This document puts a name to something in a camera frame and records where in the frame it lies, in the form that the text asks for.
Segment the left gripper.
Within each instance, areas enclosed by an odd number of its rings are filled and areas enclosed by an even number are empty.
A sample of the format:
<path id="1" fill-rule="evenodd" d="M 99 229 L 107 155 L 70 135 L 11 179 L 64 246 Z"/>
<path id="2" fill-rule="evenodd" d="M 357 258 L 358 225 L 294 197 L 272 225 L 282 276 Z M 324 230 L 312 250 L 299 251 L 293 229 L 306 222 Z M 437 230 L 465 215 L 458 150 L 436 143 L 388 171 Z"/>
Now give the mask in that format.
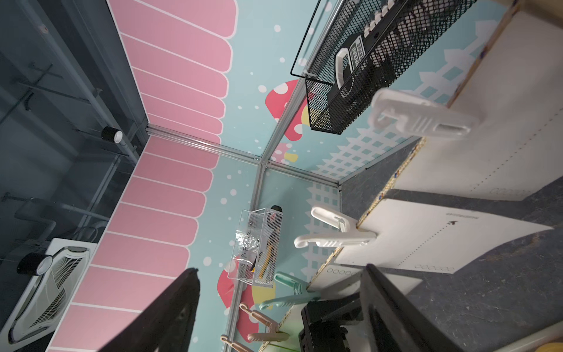
<path id="1" fill-rule="evenodd" d="M 371 351 L 358 293 L 309 302 L 301 311 L 302 351 Z"/>

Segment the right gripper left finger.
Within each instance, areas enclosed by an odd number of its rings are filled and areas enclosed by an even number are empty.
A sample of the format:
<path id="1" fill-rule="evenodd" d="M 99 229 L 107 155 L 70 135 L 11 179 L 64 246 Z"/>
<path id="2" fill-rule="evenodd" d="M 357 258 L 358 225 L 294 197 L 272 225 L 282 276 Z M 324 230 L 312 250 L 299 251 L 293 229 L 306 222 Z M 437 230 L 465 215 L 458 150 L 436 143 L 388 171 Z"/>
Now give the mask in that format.
<path id="1" fill-rule="evenodd" d="M 189 350 L 199 297 L 198 270 L 188 268 L 101 350 Z"/>

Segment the green clothespin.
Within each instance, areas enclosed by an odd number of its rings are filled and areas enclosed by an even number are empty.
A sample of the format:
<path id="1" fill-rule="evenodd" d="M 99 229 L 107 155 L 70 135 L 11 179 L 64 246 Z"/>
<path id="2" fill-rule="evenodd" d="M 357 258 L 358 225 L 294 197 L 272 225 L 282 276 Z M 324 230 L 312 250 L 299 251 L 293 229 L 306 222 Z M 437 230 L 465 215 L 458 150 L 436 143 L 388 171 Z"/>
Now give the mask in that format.
<path id="1" fill-rule="evenodd" d="M 297 304 L 307 304 L 309 302 L 319 301 L 321 294 L 319 292 L 309 290 L 309 283 L 299 279 L 292 274 L 277 272 L 274 275 L 277 284 L 286 287 L 282 295 L 276 295 L 275 298 L 260 303 L 261 310 L 272 307 L 292 307 Z"/>

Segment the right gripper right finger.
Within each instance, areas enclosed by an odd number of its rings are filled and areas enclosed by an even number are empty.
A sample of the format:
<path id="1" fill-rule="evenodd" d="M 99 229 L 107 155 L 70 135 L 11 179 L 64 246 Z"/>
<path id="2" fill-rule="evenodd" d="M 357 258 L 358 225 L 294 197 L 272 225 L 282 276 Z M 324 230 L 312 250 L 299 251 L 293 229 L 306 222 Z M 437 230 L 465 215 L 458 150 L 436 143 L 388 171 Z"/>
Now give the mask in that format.
<path id="1" fill-rule="evenodd" d="M 455 350 L 455 343 L 372 264 L 362 272 L 360 300 L 372 351 Z"/>

